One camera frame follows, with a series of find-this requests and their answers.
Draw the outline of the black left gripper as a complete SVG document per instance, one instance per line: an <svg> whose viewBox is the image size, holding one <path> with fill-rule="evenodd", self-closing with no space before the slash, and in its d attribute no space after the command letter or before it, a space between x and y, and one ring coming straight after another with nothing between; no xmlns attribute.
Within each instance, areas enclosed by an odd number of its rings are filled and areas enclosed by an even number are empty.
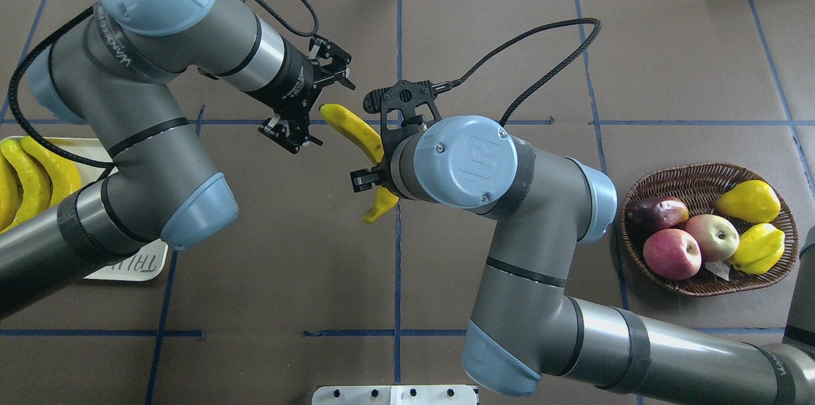
<svg viewBox="0 0 815 405"><path fill-rule="evenodd" d="M274 78L245 94L276 112L262 121L257 131L286 152L297 155L303 148L324 144L309 133L308 120L305 124L296 121L308 117L315 102L315 90L335 83L355 90L356 85L349 79L351 55L331 40L310 37L307 57L289 42L283 48L283 62Z"/></svg>

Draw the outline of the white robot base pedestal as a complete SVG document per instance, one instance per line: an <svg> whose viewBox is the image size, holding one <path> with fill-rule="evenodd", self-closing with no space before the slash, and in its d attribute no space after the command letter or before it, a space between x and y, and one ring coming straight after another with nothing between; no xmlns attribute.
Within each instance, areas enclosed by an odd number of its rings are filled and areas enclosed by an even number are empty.
<svg viewBox="0 0 815 405"><path fill-rule="evenodd" d="M471 385L335 385L320 387L312 404L479 404Z"/></svg>

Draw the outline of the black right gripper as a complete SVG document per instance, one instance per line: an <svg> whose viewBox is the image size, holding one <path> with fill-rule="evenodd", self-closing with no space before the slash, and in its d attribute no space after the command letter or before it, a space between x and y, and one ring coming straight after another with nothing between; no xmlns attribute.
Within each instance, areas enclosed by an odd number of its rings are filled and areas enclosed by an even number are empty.
<svg viewBox="0 0 815 405"><path fill-rule="evenodd" d="M350 183L354 193L372 190L383 184L392 192L408 192L400 174L402 150L413 136L427 129L424 118L407 118L399 127L389 128L387 118L381 122L381 140L384 157L379 166L361 168L350 172Z"/></svg>

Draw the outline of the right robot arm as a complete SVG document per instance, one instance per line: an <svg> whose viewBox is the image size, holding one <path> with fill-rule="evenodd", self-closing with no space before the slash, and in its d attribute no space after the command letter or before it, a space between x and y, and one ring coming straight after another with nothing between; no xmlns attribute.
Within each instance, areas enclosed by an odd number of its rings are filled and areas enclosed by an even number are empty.
<svg viewBox="0 0 815 405"><path fill-rule="evenodd" d="M576 249L617 212L603 172L477 115L399 138L386 170L402 198L495 222L461 356L481 387L526 397L552 376L671 403L813 403L812 345L737 342L567 293Z"/></svg>

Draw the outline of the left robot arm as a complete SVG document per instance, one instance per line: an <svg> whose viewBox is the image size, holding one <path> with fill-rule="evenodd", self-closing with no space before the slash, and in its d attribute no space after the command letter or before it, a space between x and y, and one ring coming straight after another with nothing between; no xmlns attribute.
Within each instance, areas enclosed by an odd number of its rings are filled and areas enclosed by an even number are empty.
<svg viewBox="0 0 815 405"><path fill-rule="evenodd" d="M238 207L168 83L196 66L271 107L261 131L290 153L316 142L322 89L354 89L350 54L309 31L309 54L241 0L99 0L38 48L29 85L61 120L92 127L117 169L2 234L2 317L161 239L196 245Z"/></svg>

